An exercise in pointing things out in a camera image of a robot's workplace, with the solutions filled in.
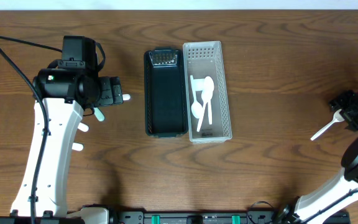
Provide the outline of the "thin white spoon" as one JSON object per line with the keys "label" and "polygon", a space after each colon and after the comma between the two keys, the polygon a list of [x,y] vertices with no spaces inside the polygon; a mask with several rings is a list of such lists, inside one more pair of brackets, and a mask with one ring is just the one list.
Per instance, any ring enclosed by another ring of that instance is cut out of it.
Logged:
{"label": "thin white spoon", "polygon": [[197,91],[195,91],[193,80],[194,80],[194,77],[193,77],[193,75],[191,75],[190,81],[191,81],[191,90],[192,90],[192,95],[193,95],[193,103],[191,104],[191,112],[196,119],[199,119],[200,115],[201,115],[202,105],[197,100],[197,95],[196,95]]}
{"label": "thin white spoon", "polygon": [[214,82],[210,76],[207,76],[204,79],[204,94],[206,95],[207,105],[208,105],[208,122],[209,124],[213,123],[213,112],[211,106],[211,99],[213,97],[214,91]]}
{"label": "thin white spoon", "polygon": [[332,120],[326,124],[323,128],[321,128],[319,131],[317,131],[311,138],[311,141],[314,141],[315,139],[317,139],[318,137],[320,137],[320,135],[322,135],[326,130],[328,130],[334,123],[341,123],[344,121],[344,118],[341,115],[341,111],[342,109],[337,110],[334,114],[333,114],[333,118]]}
{"label": "thin white spoon", "polygon": [[203,100],[203,105],[202,105],[202,109],[201,109],[201,116],[198,120],[197,132],[200,132],[200,130],[201,130],[201,125],[203,124],[203,118],[204,118],[206,105],[212,99],[212,97],[213,97],[213,90],[208,90],[208,89],[203,90],[203,92],[201,94],[201,99]]}

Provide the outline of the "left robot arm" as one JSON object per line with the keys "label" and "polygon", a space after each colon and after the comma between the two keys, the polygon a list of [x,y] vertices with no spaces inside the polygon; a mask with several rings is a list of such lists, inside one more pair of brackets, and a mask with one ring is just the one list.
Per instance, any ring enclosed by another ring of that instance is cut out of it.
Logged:
{"label": "left robot arm", "polygon": [[123,103],[118,77],[99,77],[101,44],[66,35],[62,57],[39,71],[32,84],[40,95],[22,185],[11,212],[20,217],[67,214],[67,175],[75,134],[87,109]]}

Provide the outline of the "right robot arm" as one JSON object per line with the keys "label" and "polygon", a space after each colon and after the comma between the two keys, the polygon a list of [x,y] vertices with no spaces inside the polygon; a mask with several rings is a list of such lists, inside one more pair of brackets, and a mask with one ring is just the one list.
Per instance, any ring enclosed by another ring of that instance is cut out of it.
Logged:
{"label": "right robot arm", "polygon": [[[347,123],[347,129],[358,131],[358,91],[347,90],[329,102],[334,111],[332,124]],[[329,217],[358,201],[358,138],[346,149],[341,169],[314,192],[298,198],[275,217],[274,223],[324,223]]]}

